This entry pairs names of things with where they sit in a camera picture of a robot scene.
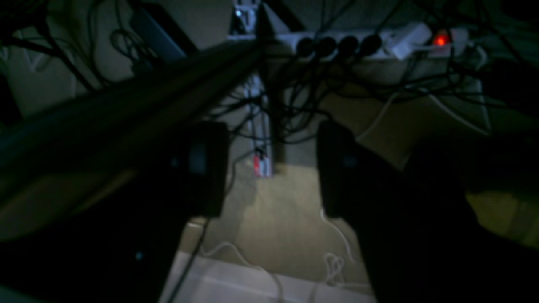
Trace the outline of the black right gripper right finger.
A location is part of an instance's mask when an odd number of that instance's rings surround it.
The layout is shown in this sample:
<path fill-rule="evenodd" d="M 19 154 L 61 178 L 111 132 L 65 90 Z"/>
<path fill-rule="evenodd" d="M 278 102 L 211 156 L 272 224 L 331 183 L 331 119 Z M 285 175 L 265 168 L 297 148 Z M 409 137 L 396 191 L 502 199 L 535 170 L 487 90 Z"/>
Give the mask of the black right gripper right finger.
<path fill-rule="evenodd" d="M 336 122 L 320 123 L 316 164 L 325 215 L 359 219 L 376 213 L 379 157 L 358 144 L 350 129 Z"/>

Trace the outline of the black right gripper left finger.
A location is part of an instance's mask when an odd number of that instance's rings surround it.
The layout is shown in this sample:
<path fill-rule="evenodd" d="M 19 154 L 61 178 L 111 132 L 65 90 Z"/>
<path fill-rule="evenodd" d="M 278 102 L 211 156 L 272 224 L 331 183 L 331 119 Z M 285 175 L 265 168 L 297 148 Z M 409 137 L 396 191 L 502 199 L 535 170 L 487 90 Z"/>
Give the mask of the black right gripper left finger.
<path fill-rule="evenodd" d="M 181 131 L 170 167 L 173 193 L 193 217 L 221 215 L 229 161 L 229 129 L 223 122 L 202 121 Z"/>

